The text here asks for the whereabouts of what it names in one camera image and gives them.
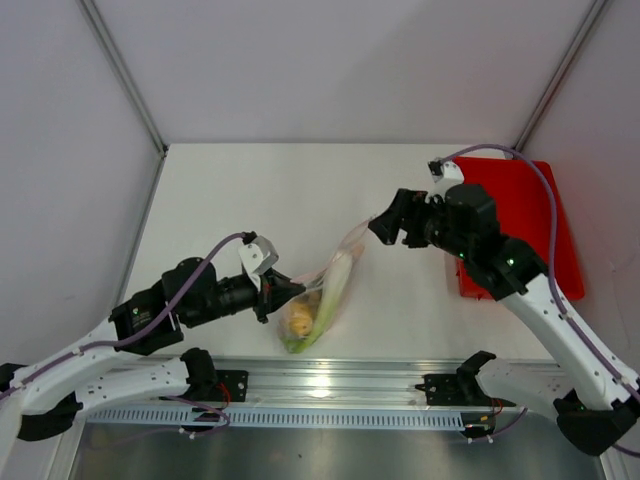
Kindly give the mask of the white green leek toy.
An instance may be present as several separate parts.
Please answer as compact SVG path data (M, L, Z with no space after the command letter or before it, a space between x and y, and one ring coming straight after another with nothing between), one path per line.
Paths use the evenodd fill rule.
M298 295L284 307L279 324L279 338L288 353L302 353L331 327L342 306L357 259L358 256L352 251L338 251L328 267L306 284L306 292ZM288 306L294 300L304 299L317 302L318 310L311 333L305 338L296 339L285 332L284 316Z

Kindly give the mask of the clear zip top bag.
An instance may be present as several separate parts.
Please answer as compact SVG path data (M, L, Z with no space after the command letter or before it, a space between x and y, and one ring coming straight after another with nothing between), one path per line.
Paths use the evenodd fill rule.
M366 249L372 217L354 226L327 264L295 279L305 291L280 310L277 334L284 350L301 354L314 345L341 315Z

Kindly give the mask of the yellow potato toy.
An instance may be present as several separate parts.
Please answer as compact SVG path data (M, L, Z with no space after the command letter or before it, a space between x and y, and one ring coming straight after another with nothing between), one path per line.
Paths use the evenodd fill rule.
M307 337L315 322L318 303L309 300L294 300L284 316L285 332L296 339Z

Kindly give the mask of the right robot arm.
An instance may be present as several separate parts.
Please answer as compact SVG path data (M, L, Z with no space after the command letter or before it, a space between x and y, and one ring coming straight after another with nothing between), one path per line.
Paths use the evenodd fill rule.
M370 220L385 245L399 232L409 248L434 246L462 261L467 274L521 320L563 370L556 384L489 352L478 352L457 370L458 395L468 403L485 397L527 407L555 423L579 451L599 456L639 419L639 375L596 338L563 299L542 258L525 241L502 233L494 200L475 184L442 196L400 189L391 205Z

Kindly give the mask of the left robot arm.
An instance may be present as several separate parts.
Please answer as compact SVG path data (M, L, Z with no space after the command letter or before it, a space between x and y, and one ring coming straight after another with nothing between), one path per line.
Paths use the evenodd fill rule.
M251 310L261 323L304 285L273 268L217 279L214 266L192 257L133 295L79 341L40 364L1 367L1 439L57 436L90 414L153 397L204 400L218 377L208 351L191 348L175 360L117 372L184 338L184 328Z

